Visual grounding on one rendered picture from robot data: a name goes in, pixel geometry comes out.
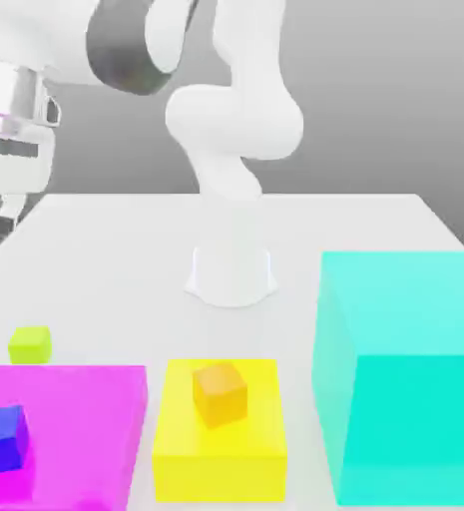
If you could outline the large cyan box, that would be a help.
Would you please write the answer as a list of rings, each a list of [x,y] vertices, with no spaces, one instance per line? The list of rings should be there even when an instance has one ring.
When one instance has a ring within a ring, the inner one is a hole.
[[[464,251],[322,256],[312,390],[341,506],[464,506]]]

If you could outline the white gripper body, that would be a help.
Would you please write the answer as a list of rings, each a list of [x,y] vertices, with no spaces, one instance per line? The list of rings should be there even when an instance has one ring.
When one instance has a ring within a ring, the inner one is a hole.
[[[15,138],[0,137],[0,195],[41,193],[52,171],[55,134],[29,126]]]

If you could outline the large magenta box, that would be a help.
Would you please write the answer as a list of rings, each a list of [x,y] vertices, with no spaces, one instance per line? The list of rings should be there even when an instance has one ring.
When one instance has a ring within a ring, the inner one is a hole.
[[[127,511],[148,403],[141,365],[0,365],[29,449],[0,473],[0,511]]]

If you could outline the large yellow box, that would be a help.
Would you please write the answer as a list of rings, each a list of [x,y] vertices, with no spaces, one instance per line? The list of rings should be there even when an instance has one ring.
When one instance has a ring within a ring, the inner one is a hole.
[[[212,359],[168,362],[152,451],[159,503],[278,503],[287,446],[273,359],[235,359],[248,390],[247,417],[208,428],[195,408],[193,372]]]

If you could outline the small lime cube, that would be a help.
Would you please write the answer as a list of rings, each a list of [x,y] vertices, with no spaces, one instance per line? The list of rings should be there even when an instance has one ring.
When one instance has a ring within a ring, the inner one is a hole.
[[[52,354],[48,326],[21,326],[13,332],[8,344],[12,364],[44,364]]]

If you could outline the small orange cube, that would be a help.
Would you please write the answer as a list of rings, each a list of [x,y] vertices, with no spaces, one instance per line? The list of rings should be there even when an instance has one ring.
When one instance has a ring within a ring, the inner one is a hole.
[[[216,428],[246,418],[247,383],[229,361],[196,369],[192,375],[193,402],[204,424]]]

